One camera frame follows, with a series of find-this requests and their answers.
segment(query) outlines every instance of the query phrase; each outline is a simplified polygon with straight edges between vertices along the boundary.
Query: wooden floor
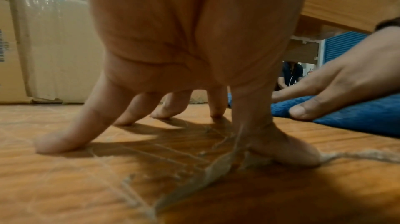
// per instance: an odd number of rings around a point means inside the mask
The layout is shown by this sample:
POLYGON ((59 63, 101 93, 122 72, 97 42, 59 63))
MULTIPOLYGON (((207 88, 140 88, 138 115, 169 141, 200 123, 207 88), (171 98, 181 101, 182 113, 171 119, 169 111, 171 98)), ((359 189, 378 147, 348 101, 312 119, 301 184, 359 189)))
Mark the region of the wooden floor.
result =
MULTIPOLYGON (((213 122, 190 105, 170 122, 110 128, 86 149, 34 153, 32 139, 64 128, 79 106, 0 107, 0 223, 150 223, 152 205, 222 153, 231 113, 213 122)), ((320 150, 390 149, 400 140, 275 119, 320 150)), ((166 224, 400 223, 400 166, 342 159, 316 169, 272 165, 230 174, 159 214, 166 224)))

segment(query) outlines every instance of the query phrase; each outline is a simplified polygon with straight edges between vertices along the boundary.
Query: blue towel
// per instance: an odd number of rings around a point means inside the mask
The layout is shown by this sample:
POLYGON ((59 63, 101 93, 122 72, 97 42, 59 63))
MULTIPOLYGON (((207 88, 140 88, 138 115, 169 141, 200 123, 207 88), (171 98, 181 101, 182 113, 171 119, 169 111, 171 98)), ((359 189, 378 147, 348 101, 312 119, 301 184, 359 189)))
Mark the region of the blue towel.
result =
MULTIPOLYGON (((289 118, 289 109, 312 96, 286 100, 271 105, 272 115, 289 118)), ((228 97, 232 106, 232 97, 228 97)), ((354 131, 400 137, 400 94, 345 107, 313 122, 354 131)))

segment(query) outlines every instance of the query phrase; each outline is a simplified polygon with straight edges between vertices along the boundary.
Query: hand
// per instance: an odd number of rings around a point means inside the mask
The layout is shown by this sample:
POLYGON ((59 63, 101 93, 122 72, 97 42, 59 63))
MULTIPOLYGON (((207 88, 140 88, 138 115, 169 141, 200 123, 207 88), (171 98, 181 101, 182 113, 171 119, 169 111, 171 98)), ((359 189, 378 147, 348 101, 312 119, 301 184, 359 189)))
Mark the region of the hand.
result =
POLYGON ((220 116, 231 87, 234 133, 261 154, 288 164, 318 165, 319 152, 272 122, 271 93, 304 0, 90 0, 105 46, 103 73, 69 128, 36 142, 40 153, 76 149, 118 117, 173 116, 191 90, 209 94, 220 116))
POLYGON ((399 90, 400 27, 387 27, 297 84, 274 92, 272 101, 316 95, 289 111, 295 119, 313 120, 350 104, 399 90))

